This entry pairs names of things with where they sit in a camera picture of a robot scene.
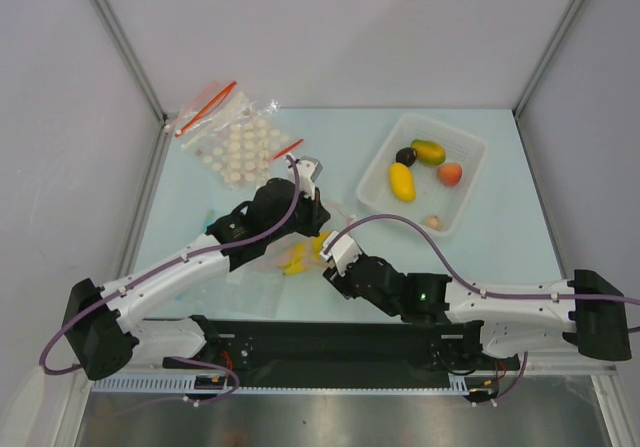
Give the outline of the pink dotted zip bag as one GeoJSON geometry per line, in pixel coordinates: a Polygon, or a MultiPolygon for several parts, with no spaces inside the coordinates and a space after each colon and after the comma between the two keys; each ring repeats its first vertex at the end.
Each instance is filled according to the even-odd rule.
{"type": "Polygon", "coordinates": [[[253,264],[257,273],[282,274],[293,276],[314,268],[322,268],[324,261],[320,258],[324,241],[333,231],[339,231],[354,223],[358,216],[334,201],[327,207],[331,218],[321,229],[318,236],[292,235],[271,244],[263,257],[253,264]]]}

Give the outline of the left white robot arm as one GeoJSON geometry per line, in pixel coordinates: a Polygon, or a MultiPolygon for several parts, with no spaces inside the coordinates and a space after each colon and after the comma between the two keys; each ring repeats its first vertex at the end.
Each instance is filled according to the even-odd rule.
{"type": "Polygon", "coordinates": [[[263,256],[285,236],[318,236],[329,218],[314,175],[301,174],[295,181],[272,178],[252,200],[155,266],[102,286],[91,279],[78,282],[69,294],[63,325],[81,369],[91,380],[115,374],[144,346],[138,326],[149,312],[263,256]]]}

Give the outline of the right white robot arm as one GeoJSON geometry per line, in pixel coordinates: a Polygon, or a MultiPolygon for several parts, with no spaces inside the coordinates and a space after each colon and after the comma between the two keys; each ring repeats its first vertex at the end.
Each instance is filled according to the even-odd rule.
{"type": "Polygon", "coordinates": [[[533,286],[464,285],[446,274],[403,274],[365,253],[349,260],[322,258],[324,278],[346,298],[362,298],[408,324],[470,328],[473,334],[461,343],[461,355],[473,368],[495,358],[568,346],[601,361],[632,356],[623,295],[591,270],[533,286]]]}

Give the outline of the white perforated plastic basket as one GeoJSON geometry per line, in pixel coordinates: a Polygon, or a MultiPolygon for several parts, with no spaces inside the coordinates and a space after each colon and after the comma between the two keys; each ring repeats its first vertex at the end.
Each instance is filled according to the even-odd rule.
{"type": "Polygon", "coordinates": [[[443,121],[416,113],[402,115],[372,158],[357,188],[358,201],[372,213],[393,213],[409,218],[434,236],[451,235],[466,212],[488,146],[481,138],[443,121]],[[461,181],[454,187],[443,185],[437,168],[417,161],[412,166],[416,199],[403,202],[395,197],[390,184],[389,169],[396,152],[408,147],[415,139],[434,141],[446,150],[446,162],[463,168],[461,181]],[[430,215],[443,221],[441,231],[424,225],[430,215]]]}

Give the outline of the yellow banana bunch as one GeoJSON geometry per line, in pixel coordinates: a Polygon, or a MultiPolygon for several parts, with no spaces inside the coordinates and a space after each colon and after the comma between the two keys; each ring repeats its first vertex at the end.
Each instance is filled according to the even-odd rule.
{"type": "Polygon", "coordinates": [[[291,247],[278,262],[278,267],[285,275],[296,275],[306,270],[322,266],[324,261],[319,257],[322,243],[330,234],[323,231],[317,237],[309,237],[291,247]]]}

